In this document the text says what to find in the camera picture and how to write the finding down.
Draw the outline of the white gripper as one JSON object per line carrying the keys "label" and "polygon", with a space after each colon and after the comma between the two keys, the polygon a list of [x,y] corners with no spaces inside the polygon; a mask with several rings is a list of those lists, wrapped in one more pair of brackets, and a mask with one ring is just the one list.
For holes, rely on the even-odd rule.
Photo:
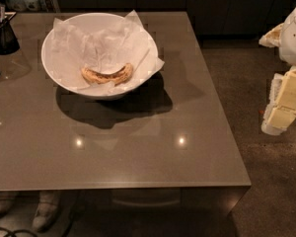
{"label": "white gripper", "polygon": [[[265,47],[279,47],[280,58],[296,65],[296,7],[281,23],[259,39]],[[284,75],[275,73],[271,81],[269,103],[265,108],[261,130],[280,135],[296,119],[296,66]]]}

